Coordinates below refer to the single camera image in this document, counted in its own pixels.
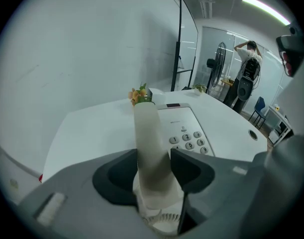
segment keypad button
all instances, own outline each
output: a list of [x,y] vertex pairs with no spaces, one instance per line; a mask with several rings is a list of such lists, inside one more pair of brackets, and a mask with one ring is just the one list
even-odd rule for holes
[[199,132],[199,131],[194,132],[194,137],[196,137],[196,138],[201,137],[201,135],[202,135],[202,133],[201,133],[201,132]]
[[170,138],[170,143],[174,144],[174,143],[178,143],[180,140],[178,139],[177,136],[171,137]]
[[202,145],[205,144],[205,140],[203,140],[203,139],[198,139],[198,140],[197,140],[197,144],[198,144],[199,146],[202,146]]
[[190,134],[183,134],[183,140],[184,141],[189,141],[191,139],[191,135]]
[[179,145],[174,145],[172,149],[181,149],[181,147]]
[[208,152],[206,147],[201,148],[201,154],[206,154]]
[[188,142],[186,143],[186,149],[193,149],[194,148],[194,144],[192,142]]

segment black hair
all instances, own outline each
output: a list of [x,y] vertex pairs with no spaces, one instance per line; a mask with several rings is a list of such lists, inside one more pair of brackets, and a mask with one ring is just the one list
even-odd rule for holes
[[250,48],[250,49],[256,50],[257,49],[257,44],[254,41],[249,41],[248,44],[247,44],[247,47]]

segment raised arm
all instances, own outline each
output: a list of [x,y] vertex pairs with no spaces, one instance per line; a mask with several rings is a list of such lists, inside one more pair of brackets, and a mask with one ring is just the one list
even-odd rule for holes
[[258,49],[258,45],[257,45],[257,54],[258,54],[260,57],[262,57],[262,56],[261,56],[261,53],[260,53],[260,51],[259,51],[259,49]]
[[233,49],[234,49],[235,51],[237,51],[236,48],[241,48],[241,47],[247,45],[248,42],[240,43],[240,44],[238,44],[237,46],[235,46]]

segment white t-shirt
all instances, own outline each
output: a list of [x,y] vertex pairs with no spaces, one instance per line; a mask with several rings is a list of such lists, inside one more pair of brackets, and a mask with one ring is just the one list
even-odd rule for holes
[[[236,48],[236,51],[237,51],[239,57],[241,58],[241,65],[248,58],[256,58],[258,60],[259,64],[261,65],[262,57],[259,56],[256,52],[254,52],[252,50],[247,50],[244,48]],[[242,70],[242,72],[240,72],[238,74],[238,77],[237,77],[238,80],[240,80],[240,78],[242,77],[243,71],[245,70],[245,68],[242,68],[242,69],[240,68],[240,70]]]

